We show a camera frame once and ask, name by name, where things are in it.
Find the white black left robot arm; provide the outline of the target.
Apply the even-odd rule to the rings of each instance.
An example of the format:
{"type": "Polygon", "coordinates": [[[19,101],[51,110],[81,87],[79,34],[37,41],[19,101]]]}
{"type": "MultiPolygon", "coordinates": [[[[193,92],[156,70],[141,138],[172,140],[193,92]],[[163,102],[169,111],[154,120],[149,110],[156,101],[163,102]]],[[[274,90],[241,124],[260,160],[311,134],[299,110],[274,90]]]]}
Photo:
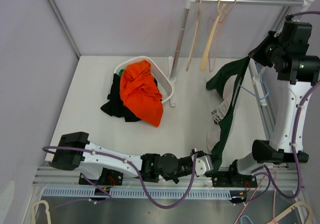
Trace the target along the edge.
{"type": "Polygon", "coordinates": [[[178,183],[180,177],[196,174],[193,155],[177,158],[171,153],[123,154],[105,149],[89,141],[88,137],[85,132],[65,134],[58,146],[46,146],[43,151],[53,155],[52,167],[68,171],[78,169],[96,184],[106,182],[108,173],[105,169],[154,183],[160,178],[178,183]]]}

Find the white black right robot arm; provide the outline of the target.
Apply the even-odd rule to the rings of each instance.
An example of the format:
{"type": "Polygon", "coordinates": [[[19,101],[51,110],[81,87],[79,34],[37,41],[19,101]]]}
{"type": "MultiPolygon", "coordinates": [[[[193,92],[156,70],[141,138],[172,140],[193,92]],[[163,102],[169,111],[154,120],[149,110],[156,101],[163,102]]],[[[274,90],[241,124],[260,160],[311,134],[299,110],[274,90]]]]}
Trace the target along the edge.
{"type": "Polygon", "coordinates": [[[275,69],[281,99],[270,139],[255,140],[251,153],[230,165],[227,179],[232,187],[250,180],[266,163],[308,162],[309,155],[303,151],[302,133],[309,98],[320,75],[319,57],[307,55],[311,33],[310,23],[285,21],[280,33],[269,31],[249,52],[251,59],[275,69]]]}

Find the black t shirt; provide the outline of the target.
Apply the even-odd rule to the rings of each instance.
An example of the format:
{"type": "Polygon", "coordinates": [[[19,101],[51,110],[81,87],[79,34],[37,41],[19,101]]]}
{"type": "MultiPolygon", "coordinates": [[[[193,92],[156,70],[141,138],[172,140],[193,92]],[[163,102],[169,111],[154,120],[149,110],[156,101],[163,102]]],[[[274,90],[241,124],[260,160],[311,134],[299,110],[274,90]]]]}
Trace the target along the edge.
{"type": "Polygon", "coordinates": [[[124,118],[125,122],[138,122],[140,119],[136,117],[132,111],[126,107],[120,97],[120,81],[121,78],[116,73],[113,75],[110,92],[107,96],[108,102],[101,106],[101,110],[109,116],[124,118]]]}

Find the orange t shirt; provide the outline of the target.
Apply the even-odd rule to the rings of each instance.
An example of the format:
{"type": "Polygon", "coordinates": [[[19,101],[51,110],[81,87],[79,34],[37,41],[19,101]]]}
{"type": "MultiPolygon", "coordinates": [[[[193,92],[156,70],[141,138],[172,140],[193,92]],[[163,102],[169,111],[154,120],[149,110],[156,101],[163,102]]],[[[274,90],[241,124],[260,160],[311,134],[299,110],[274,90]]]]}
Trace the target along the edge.
{"type": "Polygon", "coordinates": [[[162,94],[151,74],[151,63],[142,60],[125,67],[119,87],[120,98],[137,118],[159,127],[163,116],[162,94]]]}

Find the blue wire hanger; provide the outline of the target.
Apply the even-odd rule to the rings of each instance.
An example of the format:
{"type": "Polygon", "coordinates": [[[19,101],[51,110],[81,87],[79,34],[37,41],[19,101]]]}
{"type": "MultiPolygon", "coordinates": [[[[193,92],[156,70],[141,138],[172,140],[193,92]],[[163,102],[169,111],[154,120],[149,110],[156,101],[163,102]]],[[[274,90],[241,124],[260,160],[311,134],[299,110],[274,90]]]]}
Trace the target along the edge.
{"type": "Polygon", "coordinates": [[[263,75],[264,70],[260,71],[252,77],[251,80],[254,92],[250,91],[242,85],[240,85],[240,87],[249,94],[253,95],[262,105],[266,105],[266,99],[270,94],[270,90],[267,83],[264,81],[263,75]]]}

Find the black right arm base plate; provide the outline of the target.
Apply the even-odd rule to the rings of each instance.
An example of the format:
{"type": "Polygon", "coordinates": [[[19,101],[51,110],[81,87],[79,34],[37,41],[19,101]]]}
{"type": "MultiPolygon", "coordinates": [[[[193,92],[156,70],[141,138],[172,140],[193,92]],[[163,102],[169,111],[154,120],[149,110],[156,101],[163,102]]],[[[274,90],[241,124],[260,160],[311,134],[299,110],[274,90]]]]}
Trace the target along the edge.
{"type": "Polygon", "coordinates": [[[215,173],[205,174],[210,177],[213,187],[257,187],[257,180],[251,175],[242,175],[238,173],[231,173],[229,171],[219,171],[215,173]]]}

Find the dark green t shirt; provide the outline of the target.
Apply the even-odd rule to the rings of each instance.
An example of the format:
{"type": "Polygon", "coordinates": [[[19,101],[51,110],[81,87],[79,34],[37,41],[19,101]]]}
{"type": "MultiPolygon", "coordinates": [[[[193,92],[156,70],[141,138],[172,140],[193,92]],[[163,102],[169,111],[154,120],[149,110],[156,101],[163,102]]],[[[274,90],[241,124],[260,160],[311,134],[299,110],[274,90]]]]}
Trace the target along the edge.
{"type": "Polygon", "coordinates": [[[206,144],[213,163],[211,173],[218,172],[223,150],[232,131],[235,109],[250,57],[223,65],[206,83],[208,91],[216,91],[222,102],[211,111],[212,122],[207,131],[206,144]]]}

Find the pink wire hanger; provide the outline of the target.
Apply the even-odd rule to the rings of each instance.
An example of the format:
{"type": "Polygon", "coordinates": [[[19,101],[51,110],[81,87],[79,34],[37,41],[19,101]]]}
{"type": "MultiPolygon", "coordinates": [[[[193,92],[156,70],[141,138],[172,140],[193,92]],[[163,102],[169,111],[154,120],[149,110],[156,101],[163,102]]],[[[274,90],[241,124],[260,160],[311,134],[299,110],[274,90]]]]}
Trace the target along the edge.
{"type": "Polygon", "coordinates": [[[216,57],[219,51],[220,46],[220,40],[223,32],[223,27],[226,19],[228,18],[229,14],[233,11],[235,5],[237,4],[237,0],[234,0],[232,7],[229,9],[229,4],[222,4],[220,6],[221,0],[218,0],[217,4],[217,16],[219,17],[219,21],[217,22],[216,29],[213,35],[212,44],[214,44],[214,52],[213,52],[213,63],[211,63],[211,53],[208,53],[208,66],[209,66],[209,72],[211,73],[216,66],[216,57]]]}

